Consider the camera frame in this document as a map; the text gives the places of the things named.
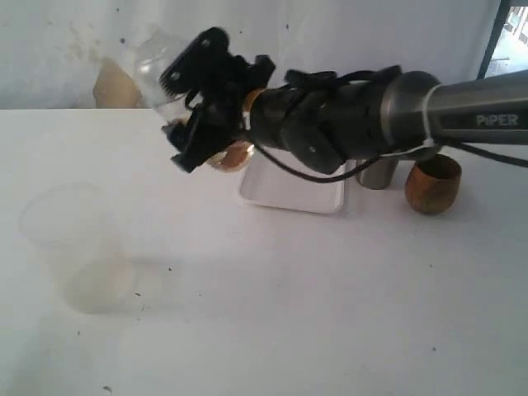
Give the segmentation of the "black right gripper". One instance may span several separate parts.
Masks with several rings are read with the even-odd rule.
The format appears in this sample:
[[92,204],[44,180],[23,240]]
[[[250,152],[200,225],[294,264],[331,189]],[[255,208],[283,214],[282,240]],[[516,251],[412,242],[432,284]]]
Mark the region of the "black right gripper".
[[[198,85],[189,92],[175,96],[184,97],[187,110],[196,112],[198,106],[216,105],[229,114],[243,111],[243,102],[249,93],[266,88],[276,66],[269,56],[258,55],[252,63],[244,57],[229,52],[229,35],[220,27],[202,31],[196,38],[206,52],[204,74]],[[184,154],[191,145],[194,134],[192,122],[176,121],[162,126],[167,141]]]

